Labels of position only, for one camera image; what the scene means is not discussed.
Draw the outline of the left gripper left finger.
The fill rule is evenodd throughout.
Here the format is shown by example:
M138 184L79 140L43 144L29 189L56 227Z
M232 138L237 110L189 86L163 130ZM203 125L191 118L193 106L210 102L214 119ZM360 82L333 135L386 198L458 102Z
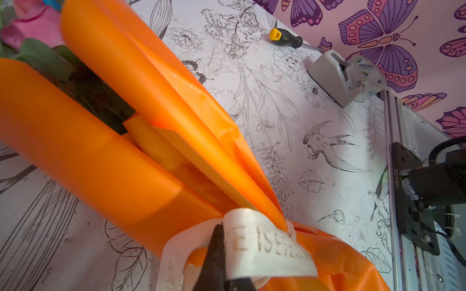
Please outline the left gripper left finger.
M193 291L224 291L225 278L224 228L222 224L217 224Z

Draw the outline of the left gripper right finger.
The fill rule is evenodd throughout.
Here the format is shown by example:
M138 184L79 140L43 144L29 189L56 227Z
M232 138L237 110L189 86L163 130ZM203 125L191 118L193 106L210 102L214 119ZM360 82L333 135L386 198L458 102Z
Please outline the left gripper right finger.
M225 282L226 291L256 291L256 287L250 278L239 278Z

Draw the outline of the white ribbon bundle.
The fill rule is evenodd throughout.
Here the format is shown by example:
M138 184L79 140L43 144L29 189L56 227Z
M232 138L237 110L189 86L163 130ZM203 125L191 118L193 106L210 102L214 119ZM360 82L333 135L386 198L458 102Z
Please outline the white ribbon bundle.
M295 231L284 232L264 214L242 208L173 236L163 248L156 289L179 291L190 254L209 245L224 250L220 265L207 274L218 275L221 283L243 280L262 287L270 278L317 276L314 260L297 243Z

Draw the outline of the pink fake rose stem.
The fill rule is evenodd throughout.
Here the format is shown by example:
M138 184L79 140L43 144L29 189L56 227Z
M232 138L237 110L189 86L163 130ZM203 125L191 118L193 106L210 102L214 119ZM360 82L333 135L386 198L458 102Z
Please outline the pink fake rose stem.
M61 13L52 1L1 1L1 58L26 63L55 81L69 81L73 65L65 48Z

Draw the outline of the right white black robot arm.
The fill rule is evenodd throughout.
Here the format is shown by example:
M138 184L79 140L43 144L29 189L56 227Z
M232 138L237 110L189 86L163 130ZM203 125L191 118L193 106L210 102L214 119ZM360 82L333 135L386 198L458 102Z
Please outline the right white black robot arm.
M429 154L427 167L418 167L402 179L402 188L412 199L426 206L444 208L445 223L442 231L435 231L422 223L421 227L429 232L443 236L456 259L464 266L466 260L457 250L451 238L455 231L454 204L466 202L466 150L448 152L444 162L438 162L438 155L445 149L464 144L466 137L449 139L438 144Z

